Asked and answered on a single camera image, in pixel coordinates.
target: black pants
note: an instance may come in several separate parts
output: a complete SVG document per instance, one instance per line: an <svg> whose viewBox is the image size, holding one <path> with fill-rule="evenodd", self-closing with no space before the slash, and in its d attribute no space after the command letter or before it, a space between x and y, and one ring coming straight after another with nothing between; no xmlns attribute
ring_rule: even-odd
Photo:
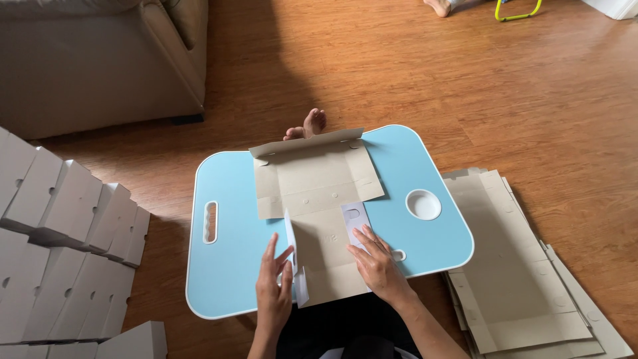
<svg viewBox="0 0 638 359"><path fill-rule="evenodd" d="M399 314L374 293L298 309L292 313L277 343L277 358L317 359L344 348L360 336L381 337L421 358Z"/></svg>

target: bare foot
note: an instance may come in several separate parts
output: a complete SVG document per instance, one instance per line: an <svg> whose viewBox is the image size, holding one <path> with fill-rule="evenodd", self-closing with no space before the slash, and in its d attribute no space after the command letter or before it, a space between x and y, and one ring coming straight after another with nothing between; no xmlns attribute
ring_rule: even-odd
<svg viewBox="0 0 638 359"><path fill-rule="evenodd" d="M423 0L423 2L432 6L439 17L446 17L452 10L452 5L447 0Z"/></svg>
<svg viewBox="0 0 638 359"><path fill-rule="evenodd" d="M326 122L327 119L323 110L312 109L304 120L304 126L289 128L283 140L309 139L314 135L320 134L325 128Z"/></svg>

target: yellow-green plastic frame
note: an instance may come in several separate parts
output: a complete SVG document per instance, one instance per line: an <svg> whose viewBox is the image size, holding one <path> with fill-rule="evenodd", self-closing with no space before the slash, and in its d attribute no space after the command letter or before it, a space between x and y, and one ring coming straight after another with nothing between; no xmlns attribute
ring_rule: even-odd
<svg viewBox="0 0 638 359"><path fill-rule="evenodd" d="M542 1L543 0L538 0L538 3L536 4L536 8L531 13L528 13L528 14L525 14L525 15L514 15L514 16L508 16L508 17L500 17L500 16L498 16L498 10L501 8L501 0L496 0L496 12L494 13L494 17L496 17L496 20L499 20L500 22L505 22L505 21L510 21L510 20L517 20L517 19L525 19L526 17L531 17L532 15L534 15L536 13L536 11L538 11L538 9L540 9L540 3Z"/></svg>

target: sofa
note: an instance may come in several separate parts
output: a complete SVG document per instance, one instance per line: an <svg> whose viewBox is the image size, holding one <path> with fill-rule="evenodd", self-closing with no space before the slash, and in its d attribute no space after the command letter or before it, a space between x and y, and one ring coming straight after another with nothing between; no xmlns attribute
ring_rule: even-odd
<svg viewBox="0 0 638 359"><path fill-rule="evenodd" d="M0 126L39 139L204 112L207 0L0 0Z"/></svg>

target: light blue lap desk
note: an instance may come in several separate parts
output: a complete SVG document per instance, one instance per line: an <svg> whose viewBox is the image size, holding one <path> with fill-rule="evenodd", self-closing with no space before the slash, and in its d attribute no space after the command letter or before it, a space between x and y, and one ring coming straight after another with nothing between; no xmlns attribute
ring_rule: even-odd
<svg viewBox="0 0 638 359"><path fill-rule="evenodd" d="M390 125L362 138L385 191L364 203L367 215L376 234L406 253L398 262L401 271L415 277L465 264L474 251L471 233L417 133ZM441 202L434 220L418 219L407 210L406 196L420 188ZM205 208L211 201L217 203L217 234L208 244ZM195 175L186 275L191 310L205 319L256 310L255 281L273 232L279 233L276 252L281 253L288 246L284 222L258 219L250 153L220 152L206 158Z"/></svg>

